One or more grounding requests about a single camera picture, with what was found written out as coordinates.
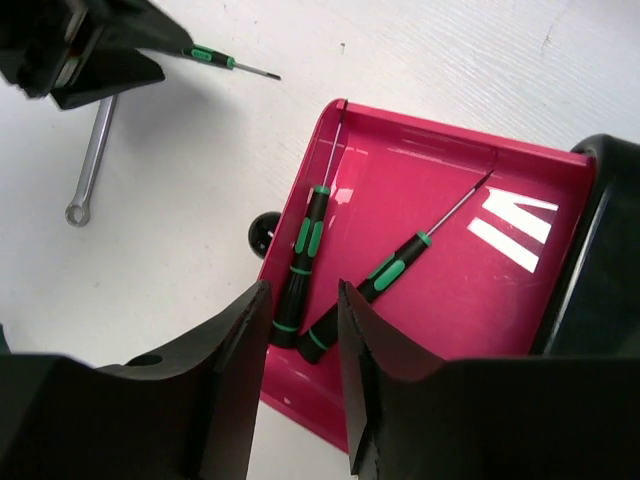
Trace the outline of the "black drawer cabinet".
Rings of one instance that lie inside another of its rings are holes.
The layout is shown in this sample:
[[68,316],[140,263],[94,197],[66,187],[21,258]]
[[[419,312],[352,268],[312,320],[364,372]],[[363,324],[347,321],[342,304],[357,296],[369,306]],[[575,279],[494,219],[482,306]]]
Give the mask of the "black drawer cabinet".
[[607,134],[582,140],[595,179],[530,352],[639,355],[639,146]]

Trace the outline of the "small green precision screwdriver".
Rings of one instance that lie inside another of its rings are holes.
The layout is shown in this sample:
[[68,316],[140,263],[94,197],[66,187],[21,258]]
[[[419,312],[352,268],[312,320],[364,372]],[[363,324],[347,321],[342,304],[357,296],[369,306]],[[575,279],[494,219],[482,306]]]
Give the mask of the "small green precision screwdriver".
[[278,74],[239,63],[231,55],[201,45],[192,45],[190,48],[183,50],[182,55],[199,63],[223,68],[225,70],[241,70],[272,80],[281,80],[281,76]]

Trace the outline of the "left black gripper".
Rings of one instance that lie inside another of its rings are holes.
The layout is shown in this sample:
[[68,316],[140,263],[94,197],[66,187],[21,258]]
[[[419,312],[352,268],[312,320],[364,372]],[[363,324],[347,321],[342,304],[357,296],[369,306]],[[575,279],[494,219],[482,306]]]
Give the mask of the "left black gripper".
[[145,56],[191,47],[186,29],[150,1],[4,1],[1,73],[31,99],[75,109],[165,75]]

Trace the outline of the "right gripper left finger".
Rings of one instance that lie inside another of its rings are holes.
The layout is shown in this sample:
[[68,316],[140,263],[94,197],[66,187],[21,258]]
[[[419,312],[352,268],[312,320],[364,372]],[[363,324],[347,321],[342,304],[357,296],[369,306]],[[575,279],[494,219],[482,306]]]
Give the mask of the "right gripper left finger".
[[243,479],[271,326],[259,281],[123,365],[1,358],[5,479]]

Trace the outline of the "silver combination wrench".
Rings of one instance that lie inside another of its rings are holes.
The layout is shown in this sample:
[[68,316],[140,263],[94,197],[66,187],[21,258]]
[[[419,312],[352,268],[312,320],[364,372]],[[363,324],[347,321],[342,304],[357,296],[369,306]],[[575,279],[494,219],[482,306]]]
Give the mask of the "silver combination wrench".
[[73,199],[65,210],[65,219],[73,227],[85,226],[91,216],[90,202],[101,166],[118,96],[100,101],[84,162]]

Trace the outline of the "pink top drawer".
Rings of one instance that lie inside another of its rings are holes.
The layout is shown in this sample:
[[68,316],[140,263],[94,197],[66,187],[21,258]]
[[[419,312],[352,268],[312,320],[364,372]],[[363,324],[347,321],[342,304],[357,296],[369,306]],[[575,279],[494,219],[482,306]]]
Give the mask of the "pink top drawer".
[[444,359],[520,356],[533,343],[595,179],[583,154],[336,99],[319,116],[262,279],[279,291],[313,187],[329,205],[302,320],[417,232],[428,250],[374,304]]

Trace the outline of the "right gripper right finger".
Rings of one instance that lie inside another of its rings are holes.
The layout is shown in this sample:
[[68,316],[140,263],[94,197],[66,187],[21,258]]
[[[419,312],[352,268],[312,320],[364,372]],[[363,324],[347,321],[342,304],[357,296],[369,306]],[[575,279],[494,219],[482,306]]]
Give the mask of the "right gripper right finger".
[[360,479],[635,479],[639,363],[444,360],[338,287],[351,472]]

